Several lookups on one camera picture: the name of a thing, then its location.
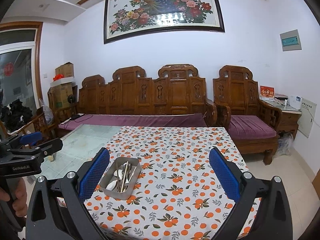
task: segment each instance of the carved wooden backrest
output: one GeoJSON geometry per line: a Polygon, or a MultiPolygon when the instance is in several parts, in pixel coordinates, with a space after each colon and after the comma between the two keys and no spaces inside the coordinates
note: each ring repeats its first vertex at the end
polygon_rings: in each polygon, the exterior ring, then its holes
{"type": "Polygon", "coordinates": [[[205,78],[198,77],[193,65],[163,66],[155,80],[145,75],[143,68],[133,66],[116,70],[108,84],[104,84],[100,75],[85,78],[79,90],[79,112],[204,114],[205,78]]]}
{"type": "Polygon", "coordinates": [[[232,114],[256,115],[258,111],[258,83],[246,67],[226,65],[213,79],[214,101],[230,106],[232,114]]]}

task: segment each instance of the yellow flower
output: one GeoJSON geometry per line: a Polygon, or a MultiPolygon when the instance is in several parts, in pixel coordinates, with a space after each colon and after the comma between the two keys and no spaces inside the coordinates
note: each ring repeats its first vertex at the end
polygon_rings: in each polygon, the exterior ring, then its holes
{"type": "Polygon", "coordinates": [[[129,17],[129,18],[131,18],[132,15],[134,15],[134,12],[133,12],[133,11],[127,13],[127,17],[129,17]]]}

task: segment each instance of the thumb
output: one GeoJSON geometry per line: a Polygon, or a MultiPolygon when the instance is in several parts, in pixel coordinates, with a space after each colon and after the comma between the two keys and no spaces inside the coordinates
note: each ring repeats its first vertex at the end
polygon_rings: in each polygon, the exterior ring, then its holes
{"type": "Polygon", "coordinates": [[[2,188],[0,188],[0,200],[3,200],[3,201],[9,201],[10,200],[9,194],[6,193],[2,188]]]}

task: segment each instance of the white cable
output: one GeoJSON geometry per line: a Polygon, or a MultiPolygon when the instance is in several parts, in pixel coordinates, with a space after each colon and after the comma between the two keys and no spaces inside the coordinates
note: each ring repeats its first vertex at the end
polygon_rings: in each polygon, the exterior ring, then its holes
{"type": "Polygon", "coordinates": [[[313,122],[317,125],[317,126],[319,126],[320,127],[320,125],[316,122],[316,120],[315,120],[315,118],[314,118],[314,116],[311,114],[311,116],[312,116],[312,118],[313,118],[313,122]]]}

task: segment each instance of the red flower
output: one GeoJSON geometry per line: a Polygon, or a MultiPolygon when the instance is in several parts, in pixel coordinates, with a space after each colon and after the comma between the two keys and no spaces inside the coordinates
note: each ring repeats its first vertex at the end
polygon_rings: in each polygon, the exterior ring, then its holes
{"type": "Polygon", "coordinates": [[[203,2],[203,3],[201,3],[201,6],[202,6],[202,8],[203,8],[204,10],[206,10],[206,11],[209,11],[209,10],[211,9],[210,3],[205,3],[205,2],[203,2]]]}
{"type": "Polygon", "coordinates": [[[192,17],[196,17],[201,14],[201,10],[199,9],[199,6],[195,6],[194,8],[190,9],[190,14],[192,17]]]}
{"type": "Polygon", "coordinates": [[[137,20],[137,23],[140,25],[146,24],[148,22],[149,18],[139,18],[137,20]]]}

